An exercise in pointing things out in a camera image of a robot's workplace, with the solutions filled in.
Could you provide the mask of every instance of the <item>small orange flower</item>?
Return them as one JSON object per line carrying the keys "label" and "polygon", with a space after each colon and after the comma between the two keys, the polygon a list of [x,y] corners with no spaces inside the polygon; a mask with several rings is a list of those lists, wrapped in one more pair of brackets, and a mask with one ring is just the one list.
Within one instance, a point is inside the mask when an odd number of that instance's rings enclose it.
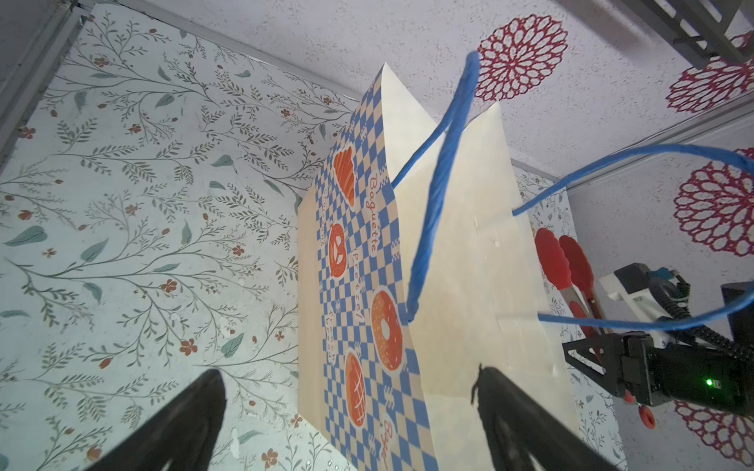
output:
{"label": "small orange flower", "polygon": [[197,348],[196,348],[196,345],[194,345],[194,339],[193,338],[190,338],[188,340],[184,340],[184,341],[181,342],[181,352],[184,355],[189,356],[192,353],[196,353],[196,350],[197,350]]}
{"label": "small orange flower", "polygon": [[290,423],[293,424],[293,428],[297,429],[297,428],[299,428],[299,424],[303,420],[304,420],[303,417],[301,417],[300,415],[296,414],[296,416],[290,420]]}
{"label": "small orange flower", "polygon": [[21,129],[19,129],[19,132],[22,139],[34,139],[34,133],[36,133],[37,130],[34,127],[22,126]]}
{"label": "small orange flower", "polygon": [[272,451],[270,448],[267,453],[262,453],[262,461],[265,462],[265,469],[269,469],[270,466],[277,464],[277,452]]}
{"label": "small orange flower", "polygon": [[97,446],[93,446],[92,448],[89,448],[89,451],[87,451],[87,458],[89,458],[89,461],[97,461],[100,456],[102,455],[102,449],[97,448]]}
{"label": "small orange flower", "polygon": [[165,282],[164,285],[160,285],[160,289],[165,291],[166,293],[170,293],[178,289],[178,282],[168,278],[167,282]]}

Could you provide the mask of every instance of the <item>black cable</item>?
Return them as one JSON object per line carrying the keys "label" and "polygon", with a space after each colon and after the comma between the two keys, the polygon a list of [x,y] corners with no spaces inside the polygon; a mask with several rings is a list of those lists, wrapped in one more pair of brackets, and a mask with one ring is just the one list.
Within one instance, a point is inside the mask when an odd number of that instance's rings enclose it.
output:
{"label": "black cable", "polygon": [[[673,319],[680,320],[691,317],[691,315],[688,313],[687,307],[678,306],[678,302],[675,300],[688,298],[691,285],[686,283],[680,276],[676,277],[679,279],[678,286],[660,277],[650,278],[649,292],[660,307],[670,314]],[[737,344],[724,335],[720,335],[707,326],[692,327],[683,332],[689,332],[694,337],[714,345],[734,358],[754,362],[754,351],[744,345]]]}

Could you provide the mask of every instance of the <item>red flower pattern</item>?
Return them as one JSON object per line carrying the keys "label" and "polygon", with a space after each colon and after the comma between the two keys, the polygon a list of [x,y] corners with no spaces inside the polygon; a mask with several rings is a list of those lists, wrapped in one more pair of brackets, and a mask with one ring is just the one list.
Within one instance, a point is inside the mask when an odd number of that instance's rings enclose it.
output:
{"label": "red flower pattern", "polygon": [[299,424],[303,420],[304,420],[303,417],[301,417],[300,415],[296,414],[296,416],[290,420],[290,423],[293,425],[293,428],[297,429],[297,428],[299,428]]}
{"label": "red flower pattern", "polygon": [[186,356],[191,355],[192,353],[197,352],[196,345],[194,345],[194,339],[190,338],[188,340],[181,341],[181,353],[183,353]]}
{"label": "red flower pattern", "polygon": [[[749,34],[736,36],[731,41],[739,47]],[[675,108],[676,112],[698,113],[752,90],[753,84],[754,60],[745,64],[728,64],[720,57],[714,57],[702,70],[686,69],[681,78],[670,85],[670,93],[665,99],[667,107]]]}
{"label": "red flower pattern", "polygon": [[749,417],[714,411],[685,401],[676,401],[676,412],[686,428],[702,443],[729,460],[754,465],[754,421]]}
{"label": "red flower pattern", "polygon": [[168,279],[164,285],[160,285],[160,289],[165,291],[166,293],[170,293],[171,291],[175,291],[176,289],[178,289],[178,282],[175,280]]}
{"label": "red flower pattern", "polygon": [[477,95],[484,101],[511,99],[536,87],[562,61],[567,31],[552,17],[514,18],[479,45]]}
{"label": "red flower pattern", "polygon": [[270,466],[277,464],[277,452],[269,449],[267,453],[262,453],[262,461],[265,462],[265,469],[269,469]]}
{"label": "red flower pattern", "polygon": [[[754,148],[737,152],[754,158]],[[679,187],[673,214],[694,242],[740,257],[754,254],[752,176],[722,162],[691,173]]]}
{"label": "red flower pattern", "polygon": [[20,136],[22,139],[34,139],[34,133],[36,133],[37,130],[34,127],[26,127],[22,126],[19,130]]}

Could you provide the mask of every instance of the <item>paper bag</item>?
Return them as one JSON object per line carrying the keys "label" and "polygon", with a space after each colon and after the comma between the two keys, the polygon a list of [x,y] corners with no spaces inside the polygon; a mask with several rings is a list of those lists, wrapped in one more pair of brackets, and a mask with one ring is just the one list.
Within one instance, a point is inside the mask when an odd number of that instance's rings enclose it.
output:
{"label": "paper bag", "polygon": [[420,308],[408,277],[442,140],[387,65],[299,207],[299,409],[358,469],[491,469],[470,403],[494,366],[578,432],[500,105],[461,137]]}

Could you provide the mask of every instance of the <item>wall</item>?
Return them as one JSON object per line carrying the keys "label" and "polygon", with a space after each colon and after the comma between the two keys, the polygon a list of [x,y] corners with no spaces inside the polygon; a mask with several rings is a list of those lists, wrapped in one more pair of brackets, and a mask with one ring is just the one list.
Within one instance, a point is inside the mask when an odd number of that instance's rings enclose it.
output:
{"label": "wall", "polygon": [[83,469],[208,368],[213,466],[348,469],[296,413],[296,211],[353,109],[93,9],[0,176],[0,469]]}
{"label": "wall", "polygon": [[[739,150],[751,156],[752,130],[754,118],[749,117],[692,143]],[[724,185],[719,190],[705,187],[710,193],[698,191],[692,185],[701,185],[699,178],[704,176]],[[689,182],[694,177],[696,182]],[[722,165],[703,158],[663,155],[569,191],[569,197],[579,242],[596,277],[635,261],[650,268],[675,267],[691,284],[692,313],[721,306],[721,284],[752,279],[751,176],[728,172]],[[597,291],[611,318],[631,319],[625,303],[607,298],[601,286]],[[730,334],[724,320],[710,326]],[[648,430],[642,425],[636,406],[616,401],[630,468],[752,466],[754,422],[750,419],[692,411],[677,402],[653,411],[658,426]]]}
{"label": "wall", "polygon": [[[479,49],[485,59],[474,113],[502,100],[511,155],[555,176],[754,83],[750,64],[688,71],[675,50],[611,0],[149,3],[352,90],[368,86],[387,62],[436,119],[465,55]],[[729,34],[751,28],[738,17]]]}

